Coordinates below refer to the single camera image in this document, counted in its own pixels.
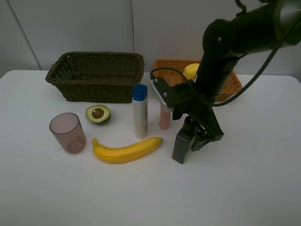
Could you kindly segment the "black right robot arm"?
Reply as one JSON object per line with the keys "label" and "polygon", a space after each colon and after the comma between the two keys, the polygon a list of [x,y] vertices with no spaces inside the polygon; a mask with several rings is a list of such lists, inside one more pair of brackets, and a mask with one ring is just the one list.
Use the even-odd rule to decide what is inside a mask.
{"label": "black right robot arm", "polygon": [[223,137],[213,108],[219,92],[237,62],[253,53],[270,50],[259,69],[263,72],[279,48],[294,46],[301,40],[301,3],[298,0],[267,0],[261,8],[242,11],[231,21],[217,19],[203,36],[204,54],[196,80],[176,86],[181,98],[173,119],[186,114],[178,132],[174,154],[186,155]]}

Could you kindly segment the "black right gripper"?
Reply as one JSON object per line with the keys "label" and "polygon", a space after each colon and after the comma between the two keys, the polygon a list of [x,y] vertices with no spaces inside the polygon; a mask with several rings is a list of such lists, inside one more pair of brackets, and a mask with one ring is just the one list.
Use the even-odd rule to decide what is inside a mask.
{"label": "black right gripper", "polygon": [[202,104],[193,95],[178,97],[174,102],[173,120],[178,120],[187,114],[196,130],[193,133],[193,152],[200,150],[209,142],[221,140],[224,136],[212,107]]}

